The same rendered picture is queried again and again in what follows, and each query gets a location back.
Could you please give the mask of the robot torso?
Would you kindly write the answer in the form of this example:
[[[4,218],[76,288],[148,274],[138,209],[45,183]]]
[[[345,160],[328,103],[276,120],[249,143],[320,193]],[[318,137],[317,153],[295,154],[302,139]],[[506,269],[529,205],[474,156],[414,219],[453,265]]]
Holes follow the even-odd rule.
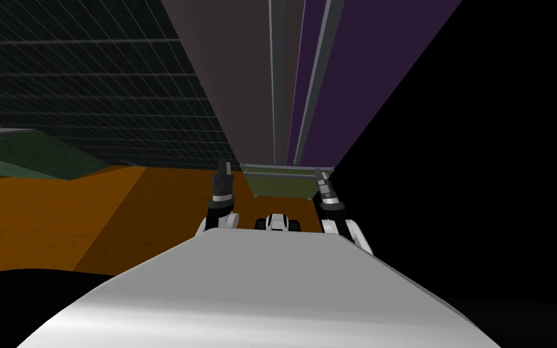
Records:
[[[100,284],[18,348],[500,348],[337,234],[213,228]]]

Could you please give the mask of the green block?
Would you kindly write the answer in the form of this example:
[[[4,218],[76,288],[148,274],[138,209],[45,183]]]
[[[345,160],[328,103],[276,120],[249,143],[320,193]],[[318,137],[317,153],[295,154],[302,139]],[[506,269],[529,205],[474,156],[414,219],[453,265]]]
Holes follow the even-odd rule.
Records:
[[[0,176],[73,180],[107,167],[38,130],[0,127]]]

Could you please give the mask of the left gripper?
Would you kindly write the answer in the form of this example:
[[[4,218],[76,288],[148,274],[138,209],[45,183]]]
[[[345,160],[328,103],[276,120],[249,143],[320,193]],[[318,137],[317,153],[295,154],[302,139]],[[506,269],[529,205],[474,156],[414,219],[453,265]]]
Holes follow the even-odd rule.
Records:
[[[220,159],[215,173],[212,174],[213,196],[225,196],[233,194],[234,175],[231,173],[231,164]]]

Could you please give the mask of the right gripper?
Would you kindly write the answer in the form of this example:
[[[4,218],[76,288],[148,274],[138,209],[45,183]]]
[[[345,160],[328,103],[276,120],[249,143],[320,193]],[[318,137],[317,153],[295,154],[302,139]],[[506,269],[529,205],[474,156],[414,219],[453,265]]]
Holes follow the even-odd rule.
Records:
[[[321,205],[337,205],[340,203],[332,183],[326,172],[321,169],[314,169],[314,175],[317,182],[317,189],[321,198]]]

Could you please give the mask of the olive green panel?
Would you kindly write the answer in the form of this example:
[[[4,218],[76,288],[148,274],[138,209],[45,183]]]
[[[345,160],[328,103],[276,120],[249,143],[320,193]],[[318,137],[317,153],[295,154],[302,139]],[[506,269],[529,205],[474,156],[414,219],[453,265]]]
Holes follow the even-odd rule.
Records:
[[[242,163],[239,168],[254,196],[310,200],[318,193],[314,167]]]

